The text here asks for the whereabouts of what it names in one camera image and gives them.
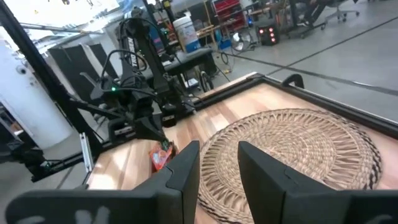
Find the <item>white cylinder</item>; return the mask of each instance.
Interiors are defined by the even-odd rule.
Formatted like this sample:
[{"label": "white cylinder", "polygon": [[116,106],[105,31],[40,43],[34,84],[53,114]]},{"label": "white cylinder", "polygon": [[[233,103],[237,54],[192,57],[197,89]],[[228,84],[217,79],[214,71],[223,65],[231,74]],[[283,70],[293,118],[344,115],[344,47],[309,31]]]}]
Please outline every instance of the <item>white cylinder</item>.
[{"label": "white cylinder", "polygon": [[200,48],[197,32],[192,24],[191,17],[185,16],[173,22],[175,31],[181,44],[185,46],[187,53],[193,52]]},{"label": "white cylinder", "polygon": [[0,101],[41,149],[72,133],[72,127],[36,77],[0,38]]}]

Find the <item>concrete floor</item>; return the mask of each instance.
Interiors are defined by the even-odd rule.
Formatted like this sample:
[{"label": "concrete floor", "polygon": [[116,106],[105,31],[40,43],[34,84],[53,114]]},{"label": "concrete floor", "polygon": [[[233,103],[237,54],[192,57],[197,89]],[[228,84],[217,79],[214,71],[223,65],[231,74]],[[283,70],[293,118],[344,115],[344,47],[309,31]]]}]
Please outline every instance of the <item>concrete floor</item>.
[{"label": "concrete floor", "polygon": [[[234,66],[227,76],[233,80],[255,71],[283,80],[299,73],[307,90],[398,121],[397,8],[394,0],[346,2],[341,9],[356,9],[361,15],[349,15],[345,23],[332,20],[324,31],[318,29],[305,39],[283,39],[273,47],[241,53],[240,58],[229,57]],[[333,10],[325,9],[318,21]],[[219,58],[215,60],[221,69],[227,68]],[[216,86],[226,82],[221,75],[214,79]],[[379,91],[374,91],[375,86],[381,87]],[[94,126],[92,118],[85,117]],[[79,150],[75,133],[45,154],[56,159]],[[83,164],[78,164],[33,184],[24,166],[0,164],[0,223],[5,222],[8,202],[17,195],[32,189],[71,189],[84,177]]]}]

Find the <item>wooden table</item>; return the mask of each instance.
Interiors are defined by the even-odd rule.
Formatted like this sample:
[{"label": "wooden table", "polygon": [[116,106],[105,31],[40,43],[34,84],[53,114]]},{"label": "wooden table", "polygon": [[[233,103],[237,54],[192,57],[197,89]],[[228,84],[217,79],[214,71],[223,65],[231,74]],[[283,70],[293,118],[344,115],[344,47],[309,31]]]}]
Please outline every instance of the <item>wooden table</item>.
[{"label": "wooden table", "polygon": [[224,22],[223,24],[220,24],[220,25],[217,25],[217,26],[210,25],[210,26],[207,26],[207,27],[205,27],[205,28],[202,28],[202,29],[200,29],[200,30],[197,31],[198,39],[204,38],[204,37],[210,35],[211,40],[213,41],[213,45],[214,45],[214,47],[217,49],[218,46],[217,46],[216,39],[215,39],[215,37],[214,37],[214,30],[222,29],[223,27],[226,27],[226,26],[232,24],[234,21],[235,21],[235,20],[230,20],[230,21],[226,21],[226,22]]},{"label": "wooden table", "polygon": [[258,9],[258,10],[250,12],[249,15],[253,16],[253,15],[263,14],[263,13],[269,12],[271,9],[278,9],[278,8],[284,6],[284,3],[285,2],[282,1],[282,2],[275,3],[275,4],[268,4],[265,7],[263,7],[262,9]]},{"label": "wooden table", "polygon": [[[205,93],[210,95],[236,83],[243,78]],[[191,140],[200,140],[203,144],[210,136],[240,118],[260,111],[284,108],[311,108],[324,110],[296,96],[285,93],[266,84],[261,84],[238,95],[212,105],[188,117],[172,128],[165,128],[168,138],[179,149],[183,149]],[[383,175],[379,189],[398,189],[398,141],[372,129],[360,126],[366,131],[381,152]],[[133,140],[100,155],[93,173],[88,179],[89,189],[131,190],[150,177],[148,152],[155,142]],[[215,224],[207,213],[197,206],[195,223]]]}]

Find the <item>woven placemat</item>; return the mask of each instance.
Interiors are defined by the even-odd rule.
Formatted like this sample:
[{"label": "woven placemat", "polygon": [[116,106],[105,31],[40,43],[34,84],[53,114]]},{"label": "woven placemat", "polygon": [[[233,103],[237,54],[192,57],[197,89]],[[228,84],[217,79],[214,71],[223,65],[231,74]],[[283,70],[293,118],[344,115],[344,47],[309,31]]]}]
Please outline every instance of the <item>woven placemat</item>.
[{"label": "woven placemat", "polygon": [[239,174],[239,141],[336,190],[374,189],[381,178],[379,151],[347,119],[307,109],[254,114],[218,131],[200,152],[198,201],[219,222],[253,223]]}]

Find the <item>white bucket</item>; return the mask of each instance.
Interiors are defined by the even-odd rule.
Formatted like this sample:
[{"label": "white bucket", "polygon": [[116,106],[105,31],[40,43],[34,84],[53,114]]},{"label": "white bucket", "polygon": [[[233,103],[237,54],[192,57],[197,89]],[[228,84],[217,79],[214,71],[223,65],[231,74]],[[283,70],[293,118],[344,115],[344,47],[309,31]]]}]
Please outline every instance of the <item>white bucket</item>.
[{"label": "white bucket", "polygon": [[173,25],[187,53],[200,48],[197,32],[192,24],[191,17],[179,18],[173,22]]}]

